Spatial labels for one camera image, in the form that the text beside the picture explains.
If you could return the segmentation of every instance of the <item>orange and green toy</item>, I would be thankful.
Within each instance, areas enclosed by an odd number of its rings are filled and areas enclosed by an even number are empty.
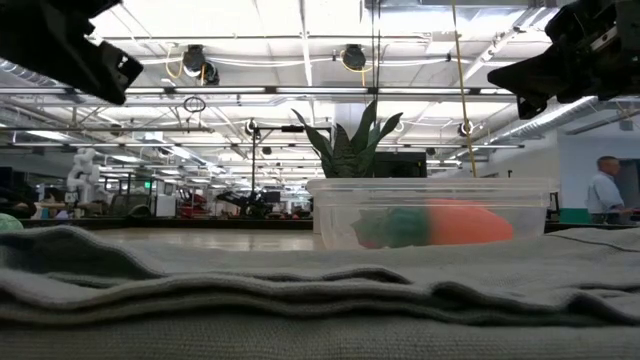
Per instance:
[[[368,249],[481,244],[513,239],[513,227],[480,203],[431,199],[426,207],[361,210],[353,223]]]

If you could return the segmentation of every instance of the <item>orange object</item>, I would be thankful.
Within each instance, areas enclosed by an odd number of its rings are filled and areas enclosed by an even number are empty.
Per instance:
[[[481,203],[451,200],[429,200],[428,221],[431,245],[481,244],[513,239],[513,227]]]

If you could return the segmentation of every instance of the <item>plastic bin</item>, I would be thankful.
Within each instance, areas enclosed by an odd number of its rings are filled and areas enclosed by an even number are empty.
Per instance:
[[[327,249],[454,245],[544,232],[552,179],[326,179],[307,184]]]

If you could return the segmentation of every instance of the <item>gray towel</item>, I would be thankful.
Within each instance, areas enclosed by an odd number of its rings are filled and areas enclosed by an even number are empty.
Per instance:
[[[122,354],[114,344],[162,338],[164,345],[149,346],[165,349],[158,358],[167,359],[624,358],[640,351],[639,251],[635,229],[281,253],[113,244],[68,227],[5,233],[0,354],[68,358],[103,349],[94,357],[114,358]],[[262,335],[231,337],[243,331]],[[206,346],[194,345],[192,334]],[[472,350],[466,341],[487,346]],[[38,352],[61,344],[60,353]],[[301,348],[288,354],[289,344]]]

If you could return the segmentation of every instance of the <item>man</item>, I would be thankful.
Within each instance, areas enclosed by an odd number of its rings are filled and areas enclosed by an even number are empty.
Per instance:
[[[594,224],[622,225],[621,215],[633,212],[624,201],[613,177],[620,171],[620,162],[613,156],[598,159],[598,173],[591,178],[587,192],[587,210]]]

